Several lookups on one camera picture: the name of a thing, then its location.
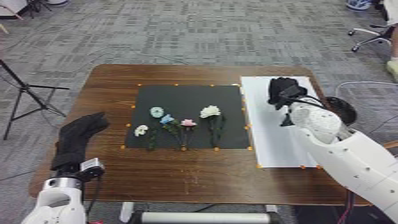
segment black mat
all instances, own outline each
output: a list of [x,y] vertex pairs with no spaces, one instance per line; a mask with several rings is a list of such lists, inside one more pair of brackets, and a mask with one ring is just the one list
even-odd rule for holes
[[[193,119],[197,123],[188,148],[211,148],[207,122],[198,118],[200,110],[209,105],[220,108],[225,116],[225,128],[218,146],[223,149],[246,148],[248,135],[237,86],[143,86],[138,90],[125,147],[147,148],[149,133],[134,137],[133,132],[138,125],[147,125],[149,128],[154,125],[161,127],[159,119],[154,119],[149,113],[152,107],[161,107],[165,114],[170,114],[179,121]],[[179,148],[172,135],[163,129],[156,134],[156,148]]]

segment wooden table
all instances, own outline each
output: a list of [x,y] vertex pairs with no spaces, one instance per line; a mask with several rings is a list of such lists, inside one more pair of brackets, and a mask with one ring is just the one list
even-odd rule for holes
[[[209,85],[239,83],[241,76],[305,75],[317,95],[312,73],[300,67],[209,67],[172,65],[99,65],[85,83],[65,123],[79,116],[106,112],[109,127],[92,138],[86,158],[106,166],[101,201],[340,205],[344,188],[323,170],[255,168],[255,152],[246,149],[120,149],[131,105],[140,85]],[[49,175],[53,149],[29,183],[29,195],[40,191]],[[92,197],[93,183],[86,187]],[[367,205],[358,198],[356,205]]]

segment white paper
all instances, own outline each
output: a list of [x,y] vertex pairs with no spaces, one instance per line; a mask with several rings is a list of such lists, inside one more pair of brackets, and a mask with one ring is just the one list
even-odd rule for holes
[[[280,76],[241,77],[241,89],[248,122],[252,125],[252,143],[257,156],[257,164],[266,167],[316,167],[316,162],[305,149],[296,144],[289,127],[280,127],[285,118],[287,107],[275,110],[268,104],[268,85],[271,78]],[[307,95],[317,98],[308,77],[294,76],[298,85],[307,88]]]

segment blue flower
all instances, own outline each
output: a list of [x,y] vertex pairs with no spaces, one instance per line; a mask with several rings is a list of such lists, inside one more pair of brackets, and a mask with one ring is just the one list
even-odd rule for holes
[[170,117],[170,114],[166,114],[159,120],[159,123],[166,124],[170,121],[173,121],[173,118]]

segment floor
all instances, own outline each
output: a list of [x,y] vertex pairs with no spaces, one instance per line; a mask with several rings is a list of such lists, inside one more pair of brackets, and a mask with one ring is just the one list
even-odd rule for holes
[[[0,56],[26,82],[70,88],[53,97],[65,113],[92,67],[104,63],[300,65],[312,70],[328,96],[346,81],[392,82],[383,68],[388,46],[371,44],[353,54],[353,41],[367,35],[346,35],[351,27],[381,24],[381,18],[372,10],[348,11],[340,0],[70,0],[51,10],[42,9],[33,19],[24,14],[24,21],[1,21],[10,34],[0,33]],[[0,81],[0,132],[15,93]],[[394,86],[376,84],[346,84],[339,89],[358,112],[355,128],[378,142],[398,138],[398,119],[372,131],[398,115],[396,94]],[[19,111],[29,108],[22,99]],[[0,140],[0,223],[19,223],[33,206],[31,173],[1,179],[35,169],[60,123],[60,117],[37,113],[13,123],[8,140]],[[117,223],[118,206],[97,203],[93,219]],[[204,205],[138,206],[193,211]],[[296,223],[291,208],[278,209],[285,223]],[[262,206],[221,205],[211,208],[218,210],[260,212]]]

